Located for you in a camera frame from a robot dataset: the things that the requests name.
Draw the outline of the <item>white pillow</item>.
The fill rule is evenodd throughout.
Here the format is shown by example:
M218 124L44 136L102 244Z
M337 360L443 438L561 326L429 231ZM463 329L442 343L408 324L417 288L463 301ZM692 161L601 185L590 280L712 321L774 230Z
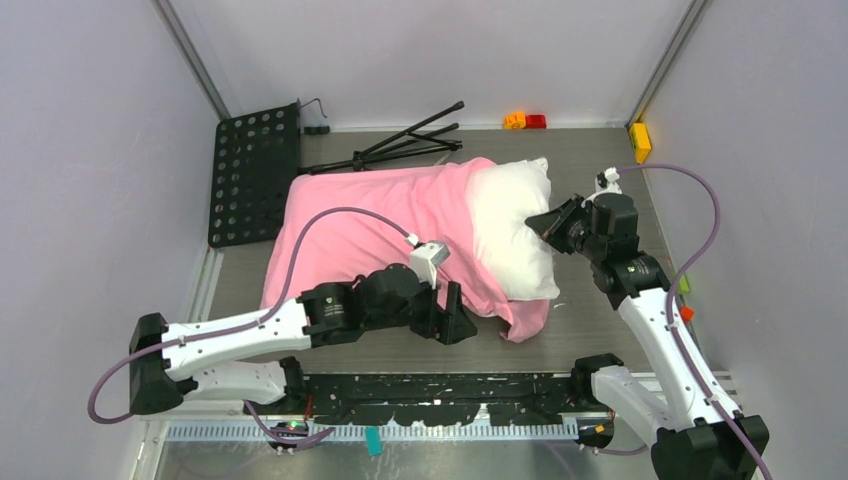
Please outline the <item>white pillow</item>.
M544 157L490 165L466 186L474 254L512 301L560 295L552 250L525 224L550 210L548 167Z

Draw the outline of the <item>pink pillowcase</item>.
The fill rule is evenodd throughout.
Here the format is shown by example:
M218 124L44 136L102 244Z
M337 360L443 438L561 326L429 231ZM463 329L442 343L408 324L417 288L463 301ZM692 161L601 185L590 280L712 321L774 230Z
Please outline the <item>pink pillowcase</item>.
M292 185L284 224L268 263L260 304L293 298L324 282L349 281L406 263L406 235L442 241L449 258L441 282L461 285L463 303L506 322L505 338L525 341L544 327L553 300L512 301L474 254L466 186L493 161L302 176Z

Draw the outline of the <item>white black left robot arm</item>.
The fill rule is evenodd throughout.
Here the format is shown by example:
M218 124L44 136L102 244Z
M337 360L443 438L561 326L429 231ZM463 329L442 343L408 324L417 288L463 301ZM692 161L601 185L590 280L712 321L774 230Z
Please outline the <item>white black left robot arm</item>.
M170 323L160 313L138 319L129 352L129 411L151 415L187 400L247 400L298 412L305 385L284 367L249 367L246 359L358 341L365 333L407 327L453 345L477 327L461 301L461 286L440 289L408 267L391 264L351 282L323 283L267 308L206 323Z

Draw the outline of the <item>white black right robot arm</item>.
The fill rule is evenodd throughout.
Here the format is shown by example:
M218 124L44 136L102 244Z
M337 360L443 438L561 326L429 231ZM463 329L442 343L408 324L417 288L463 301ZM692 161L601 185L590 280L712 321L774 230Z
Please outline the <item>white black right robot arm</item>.
M559 253L590 263L596 287L638 340L661 388L649 391L612 354L574 364L571 397L584 410L611 408L642 439L660 479L751 479L763 474L770 439L700 357L658 261L639 247L631 197L576 195L526 225Z

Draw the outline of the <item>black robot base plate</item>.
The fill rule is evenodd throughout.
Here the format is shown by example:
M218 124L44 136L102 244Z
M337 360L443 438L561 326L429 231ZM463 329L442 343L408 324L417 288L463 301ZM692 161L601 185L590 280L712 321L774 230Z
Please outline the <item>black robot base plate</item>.
M570 377L549 373L311 374L261 415L308 414L323 425L466 426L487 413L494 426L555 425L609 411L578 399Z

